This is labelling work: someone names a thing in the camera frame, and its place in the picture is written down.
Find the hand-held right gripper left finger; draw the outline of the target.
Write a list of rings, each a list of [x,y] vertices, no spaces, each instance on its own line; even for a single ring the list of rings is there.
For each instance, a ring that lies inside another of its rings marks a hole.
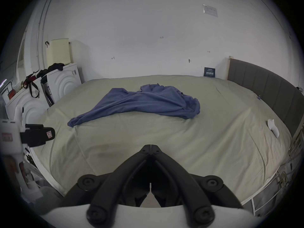
[[[89,204],[86,218],[91,225],[112,225],[118,204],[140,207],[150,192],[147,174],[140,173],[150,154],[151,145],[145,145],[112,173],[81,176],[64,197],[62,207]]]

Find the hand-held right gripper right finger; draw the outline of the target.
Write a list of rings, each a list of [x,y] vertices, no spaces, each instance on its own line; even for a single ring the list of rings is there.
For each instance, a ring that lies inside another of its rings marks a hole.
[[[189,174],[157,145],[151,145],[151,164],[156,168],[153,195],[161,207],[183,205],[190,225],[211,225],[215,220],[212,205],[242,209],[221,178]]]

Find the person's left hand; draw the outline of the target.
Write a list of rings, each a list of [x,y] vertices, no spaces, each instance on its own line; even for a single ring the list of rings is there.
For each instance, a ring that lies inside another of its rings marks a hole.
[[[15,159],[11,156],[3,156],[2,157],[3,164],[5,166],[6,172],[11,180],[11,182],[14,185],[19,185],[16,173],[19,173],[17,166],[19,166],[19,169],[22,173],[23,178],[25,178],[25,169],[23,162],[20,162],[19,164],[16,164]]]

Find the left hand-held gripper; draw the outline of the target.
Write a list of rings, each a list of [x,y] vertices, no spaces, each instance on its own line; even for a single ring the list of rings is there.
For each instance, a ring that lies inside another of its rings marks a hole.
[[[55,139],[55,130],[43,124],[24,124],[22,120],[0,120],[0,150],[4,156],[24,156],[25,147],[20,133],[25,131],[25,143],[29,147],[44,145]]]

